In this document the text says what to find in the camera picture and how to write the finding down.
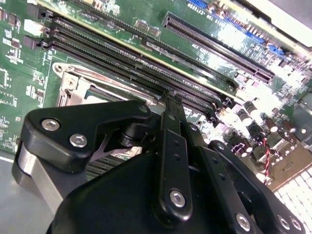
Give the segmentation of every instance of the black memory slot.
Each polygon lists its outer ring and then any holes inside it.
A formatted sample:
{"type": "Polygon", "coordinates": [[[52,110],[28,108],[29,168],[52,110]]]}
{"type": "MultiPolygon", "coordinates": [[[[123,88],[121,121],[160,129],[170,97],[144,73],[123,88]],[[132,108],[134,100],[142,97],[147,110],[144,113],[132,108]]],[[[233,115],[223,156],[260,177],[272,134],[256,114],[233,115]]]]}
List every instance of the black memory slot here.
{"type": "Polygon", "coordinates": [[[265,67],[255,63],[248,57],[238,53],[231,47],[214,39],[207,33],[170,12],[167,14],[163,22],[163,26],[172,33],[182,37],[192,44],[199,46],[209,53],[224,59],[229,64],[264,83],[269,83],[275,76],[273,72],[269,71],[265,67]]]}
{"type": "MultiPolygon", "coordinates": [[[[113,77],[121,77],[131,80],[131,82],[135,85],[138,85],[156,95],[160,96],[166,91],[171,91],[172,88],[161,84],[155,80],[146,80],[137,74],[131,73],[131,71],[125,70],[125,68],[121,68],[115,64],[108,64],[107,62],[98,59],[95,56],[88,55],[84,51],[80,51],[78,48],[71,46],[69,44],[65,44],[64,42],[58,41],[57,39],[50,41],[50,43],[45,46],[45,49],[56,49],[60,52],[66,53],[71,57],[85,62],[95,68],[100,70],[105,70],[108,74],[113,77]]],[[[189,96],[189,94],[183,90],[174,89],[177,91],[177,95],[183,98],[183,102],[186,104],[186,107],[196,110],[200,113],[206,113],[207,109],[211,109],[209,103],[199,102],[196,97],[189,96]]]]}
{"type": "Polygon", "coordinates": [[[80,49],[85,53],[90,53],[90,55],[94,56],[95,58],[101,59],[105,62],[109,62],[123,69],[126,69],[130,73],[136,74],[145,80],[154,80],[157,83],[172,88],[173,90],[178,90],[181,93],[185,94],[184,98],[192,97],[193,99],[198,100],[199,104],[201,103],[204,103],[205,105],[211,104],[211,102],[208,101],[206,96],[202,95],[201,93],[194,92],[194,89],[185,85],[181,85],[174,80],[164,77],[164,75],[158,73],[157,71],[148,69],[147,67],[144,67],[141,64],[137,64],[133,60],[118,55],[115,52],[110,51],[109,49],[99,47],[98,44],[95,44],[94,42],[90,42],[82,38],[75,39],[69,36],[68,34],[65,35],[60,32],[54,33],[53,36],[63,41],[64,43],[74,45],[77,49],[80,49]]]}
{"type": "Polygon", "coordinates": [[[99,17],[99,20],[108,20],[113,22],[117,27],[120,27],[122,29],[124,29],[127,32],[130,32],[131,34],[149,42],[152,45],[155,45],[157,47],[160,48],[161,52],[164,56],[167,56],[168,54],[172,55],[170,56],[171,60],[174,60],[175,62],[185,65],[189,68],[191,68],[194,71],[197,71],[201,74],[204,74],[203,71],[205,73],[209,73],[211,75],[213,75],[214,77],[221,79],[223,81],[226,81],[228,84],[232,85],[234,89],[237,88],[236,84],[232,81],[232,79],[226,77],[225,75],[221,74],[220,72],[211,69],[209,67],[207,67],[206,65],[196,61],[194,58],[190,57],[189,55],[169,46],[166,45],[165,43],[154,39],[153,37],[140,32],[139,30],[137,30],[136,28],[132,27],[131,25],[128,25],[122,21],[120,21],[119,19],[106,14],[104,12],[101,12],[97,9],[95,9],[93,6],[91,6],[90,4],[82,1],[82,0],[67,0],[68,2],[78,6],[79,8],[86,10],[90,13],[92,13],[93,15],[99,17]]]}
{"type": "Polygon", "coordinates": [[[152,59],[149,59],[138,52],[132,51],[129,48],[111,41],[104,36],[96,35],[94,32],[86,28],[82,28],[80,25],[70,22],[64,18],[55,18],[53,22],[58,24],[58,27],[55,30],[58,30],[60,33],[69,35],[83,43],[97,43],[99,48],[104,49],[107,53],[110,53],[111,56],[118,56],[121,59],[128,57],[129,59],[135,61],[135,63],[133,63],[135,66],[140,65],[145,71],[153,72],[154,75],[157,76],[161,73],[163,76],[166,76],[167,79],[175,79],[176,82],[179,82],[181,85],[191,87],[192,91],[199,93],[202,98],[205,98],[210,102],[221,103],[221,99],[216,92],[203,85],[199,85],[187,76],[180,75],[168,67],[155,63],[152,59]]]}

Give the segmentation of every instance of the blue connector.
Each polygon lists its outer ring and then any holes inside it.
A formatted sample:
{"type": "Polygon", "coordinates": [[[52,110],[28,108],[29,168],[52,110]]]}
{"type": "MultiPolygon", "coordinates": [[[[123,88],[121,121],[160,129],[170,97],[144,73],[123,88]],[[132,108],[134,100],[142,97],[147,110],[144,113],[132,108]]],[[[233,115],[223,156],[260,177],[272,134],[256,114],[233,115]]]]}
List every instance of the blue connector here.
{"type": "Polygon", "coordinates": [[[193,4],[194,6],[197,6],[199,8],[202,9],[206,9],[207,8],[207,3],[200,1],[200,0],[188,0],[191,4],[193,4]]]}

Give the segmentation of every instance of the capacitor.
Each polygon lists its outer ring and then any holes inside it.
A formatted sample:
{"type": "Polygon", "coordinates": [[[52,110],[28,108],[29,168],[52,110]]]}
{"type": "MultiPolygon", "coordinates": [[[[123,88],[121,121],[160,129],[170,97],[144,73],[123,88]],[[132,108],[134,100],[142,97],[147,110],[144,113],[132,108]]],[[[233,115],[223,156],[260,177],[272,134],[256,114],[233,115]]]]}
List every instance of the capacitor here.
{"type": "Polygon", "coordinates": [[[296,131],[296,128],[287,119],[282,121],[282,126],[286,131],[290,133],[294,133],[296,131]]]}
{"type": "Polygon", "coordinates": [[[242,143],[244,144],[244,146],[242,148],[242,150],[243,150],[242,157],[245,157],[245,156],[247,156],[247,153],[251,153],[253,151],[253,148],[246,138],[242,139],[242,143]]]}
{"type": "Polygon", "coordinates": [[[271,118],[267,118],[264,122],[267,125],[267,127],[269,128],[271,133],[277,132],[278,127],[276,126],[276,124],[274,123],[274,121],[271,118]]]}
{"type": "Polygon", "coordinates": [[[260,112],[251,101],[246,102],[244,106],[251,118],[257,118],[260,116],[260,112]]]}
{"type": "Polygon", "coordinates": [[[249,114],[244,110],[240,110],[238,112],[238,117],[246,127],[251,125],[253,122],[252,118],[250,118],[249,114]]]}
{"type": "Polygon", "coordinates": [[[297,138],[293,133],[288,133],[288,137],[291,140],[291,143],[293,143],[293,144],[297,143],[297,138]]]}

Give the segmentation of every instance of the bolt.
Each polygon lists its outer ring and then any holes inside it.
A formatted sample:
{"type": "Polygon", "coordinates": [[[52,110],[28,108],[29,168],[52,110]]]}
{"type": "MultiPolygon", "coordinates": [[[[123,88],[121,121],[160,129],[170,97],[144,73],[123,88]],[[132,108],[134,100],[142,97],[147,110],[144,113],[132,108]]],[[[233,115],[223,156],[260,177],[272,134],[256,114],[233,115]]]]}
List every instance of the bolt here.
{"type": "Polygon", "coordinates": [[[177,207],[185,206],[185,198],[182,195],[182,193],[180,193],[177,190],[172,190],[170,192],[170,199],[174,203],[174,205],[177,206],[177,207]]]}
{"type": "Polygon", "coordinates": [[[221,143],[218,143],[217,146],[219,147],[219,149],[224,150],[224,146],[221,143]]]}
{"type": "Polygon", "coordinates": [[[41,122],[42,127],[47,131],[56,131],[60,125],[55,119],[47,118],[41,122]]]}
{"type": "Polygon", "coordinates": [[[168,114],[168,116],[169,116],[169,118],[172,119],[172,120],[175,120],[175,119],[176,119],[176,118],[175,118],[173,115],[171,115],[171,114],[168,114]]]}
{"type": "Polygon", "coordinates": [[[82,134],[73,134],[69,138],[69,142],[77,148],[83,148],[88,143],[87,138],[82,134]]]}
{"type": "Polygon", "coordinates": [[[197,131],[197,128],[196,128],[195,125],[191,124],[190,127],[191,127],[191,129],[192,129],[193,131],[197,131]]]}
{"type": "Polygon", "coordinates": [[[140,111],[147,113],[147,107],[146,106],[139,106],[140,111]]]}
{"type": "Polygon", "coordinates": [[[247,218],[241,213],[237,213],[235,217],[240,227],[244,229],[245,231],[249,232],[251,227],[247,218]]]}
{"type": "Polygon", "coordinates": [[[297,228],[299,231],[301,231],[301,225],[300,225],[300,223],[299,223],[297,220],[295,220],[294,218],[292,218],[292,217],[291,217],[291,221],[292,221],[293,226],[294,226],[295,228],[297,228]]]}
{"type": "Polygon", "coordinates": [[[282,217],[282,216],[277,216],[278,221],[280,222],[280,224],[286,229],[286,230],[290,230],[290,226],[288,224],[288,222],[282,217]]]}

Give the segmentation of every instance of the electrolytic capacitor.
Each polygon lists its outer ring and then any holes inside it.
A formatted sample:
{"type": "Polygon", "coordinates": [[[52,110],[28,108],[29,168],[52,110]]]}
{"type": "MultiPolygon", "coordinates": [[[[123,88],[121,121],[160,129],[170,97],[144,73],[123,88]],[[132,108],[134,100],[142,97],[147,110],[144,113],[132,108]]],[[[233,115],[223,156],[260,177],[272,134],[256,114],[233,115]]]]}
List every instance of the electrolytic capacitor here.
{"type": "Polygon", "coordinates": [[[286,131],[290,133],[294,133],[296,131],[296,128],[287,119],[282,121],[282,126],[286,131]]]}
{"type": "Polygon", "coordinates": [[[271,133],[277,132],[278,127],[271,118],[267,118],[264,122],[267,125],[267,127],[269,128],[271,133]]]}
{"type": "Polygon", "coordinates": [[[245,126],[249,126],[253,122],[252,118],[250,118],[249,114],[247,114],[244,110],[240,110],[238,112],[238,117],[245,126]]]}
{"type": "Polygon", "coordinates": [[[246,102],[244,106],[251,118],[257,118],[260,116],[260,112],[251,101],[246,102]]]}

